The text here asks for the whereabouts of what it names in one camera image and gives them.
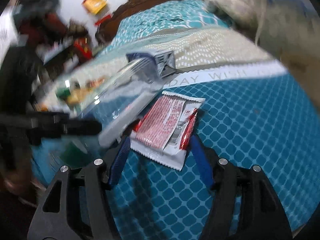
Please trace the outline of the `teal patterned bed blanket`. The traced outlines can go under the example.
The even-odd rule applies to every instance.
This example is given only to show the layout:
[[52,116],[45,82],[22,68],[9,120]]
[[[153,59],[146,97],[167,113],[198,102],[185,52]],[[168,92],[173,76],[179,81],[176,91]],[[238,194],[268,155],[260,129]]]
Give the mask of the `teal patterned bed blanket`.
[[266,51],[201,9],[135,14],[38,108],[91,137],[44,139],[29,239],[319,238],[319,115]]

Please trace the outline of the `clear plastic packaging bag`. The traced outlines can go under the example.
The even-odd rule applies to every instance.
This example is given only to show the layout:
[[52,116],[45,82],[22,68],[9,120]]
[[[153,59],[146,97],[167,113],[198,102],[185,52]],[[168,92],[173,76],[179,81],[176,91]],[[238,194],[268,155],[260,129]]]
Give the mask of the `clear plastic packaging bag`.
[[94,118],[102,125],[101,147],[109,147],[137,119],[163,88],[157,66],[146,57],[133,60],[114,74],[98,74],[83,83],[66,78],[50,87],[37,110],[60,111],[72,118]]

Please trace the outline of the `yellow red wall calendar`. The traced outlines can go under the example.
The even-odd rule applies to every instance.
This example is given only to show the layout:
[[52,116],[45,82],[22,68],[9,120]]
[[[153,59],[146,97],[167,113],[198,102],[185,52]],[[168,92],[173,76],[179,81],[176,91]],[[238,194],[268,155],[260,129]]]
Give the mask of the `yellow red wall calendar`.
[[107,5],[107,0],[83,0],[82,6],[88,13],[96,15]]

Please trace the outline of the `red white snack wrapper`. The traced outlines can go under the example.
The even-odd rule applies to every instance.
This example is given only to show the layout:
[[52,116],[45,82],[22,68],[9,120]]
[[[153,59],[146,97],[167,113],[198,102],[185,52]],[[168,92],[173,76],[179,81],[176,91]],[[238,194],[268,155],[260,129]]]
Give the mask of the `red white snack wrapper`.
[[130,134],[131,149],[166,167],[183,168],[197,113],[205,102],[163,91]]

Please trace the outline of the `red gift box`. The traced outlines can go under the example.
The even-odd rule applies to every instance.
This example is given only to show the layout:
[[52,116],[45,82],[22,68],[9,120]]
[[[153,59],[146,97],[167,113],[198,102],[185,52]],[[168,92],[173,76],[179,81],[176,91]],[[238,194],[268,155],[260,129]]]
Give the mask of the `red gift box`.
[[86,62],[90,60],[93,55],[91,51],[91,47],[88,43],[88,38],[81,37],[74,40],[73,43],[74,52],[81,62]]

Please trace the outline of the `clear lidded storage bin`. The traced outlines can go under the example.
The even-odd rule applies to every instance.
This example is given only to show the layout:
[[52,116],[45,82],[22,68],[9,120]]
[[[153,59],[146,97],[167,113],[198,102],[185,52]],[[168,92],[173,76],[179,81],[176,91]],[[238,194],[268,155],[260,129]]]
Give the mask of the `clear lidded storage bin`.
[[254,0],[257,41],[319,107],[319,14],[310,0]]

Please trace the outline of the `cluttered metal shelf rack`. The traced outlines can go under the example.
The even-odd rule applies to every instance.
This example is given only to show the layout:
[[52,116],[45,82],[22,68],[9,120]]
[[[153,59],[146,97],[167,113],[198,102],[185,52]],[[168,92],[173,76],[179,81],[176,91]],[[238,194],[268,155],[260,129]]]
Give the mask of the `cluttered metal shelf rack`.
[[27,42],[22,48],[13,47],[7,52],[1,66],[1,84],[18,77],[30,77],[37,66],[34,57],[40,46],[53,47],[56,43],[61,45],[68,41],[69,44],[61,52],[55,53],[49,59],[41,57],[43,66],[39,68],[39,74],[48,74],[50,79],[55,80],[66,72],[67,58],[76,55],[74,40],[88,38],[88,31],[74,21],[69,25],[61,22],[56,13],[59,0],[20,0],[20,5],[21,10],[13,15],[14,25],[21,35],[27,36]]

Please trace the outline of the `carved brown wooden headboard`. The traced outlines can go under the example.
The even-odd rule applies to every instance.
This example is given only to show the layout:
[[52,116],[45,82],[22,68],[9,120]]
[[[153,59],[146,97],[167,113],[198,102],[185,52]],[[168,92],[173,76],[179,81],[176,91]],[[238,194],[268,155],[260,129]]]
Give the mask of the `carved brown wooden headboard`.
[[128,0],[116,11],[112,12],[112,14],[98,21],[98,27],[95,33],[96,41],[98,44],[110,43],[116,36],[119,25],[123,19],[168,1],[181,0]]

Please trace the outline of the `silver blue foil carton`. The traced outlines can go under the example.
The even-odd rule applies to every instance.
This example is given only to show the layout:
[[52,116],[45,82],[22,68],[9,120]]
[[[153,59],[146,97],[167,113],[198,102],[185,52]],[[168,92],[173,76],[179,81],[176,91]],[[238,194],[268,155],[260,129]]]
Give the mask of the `silver blue foil carton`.
[[173,50],[134,50],[126,53],[126,57],[129,62],[141,58],[150,59],[157,66],[157,70],[161,78],[176,73],[175,56]]

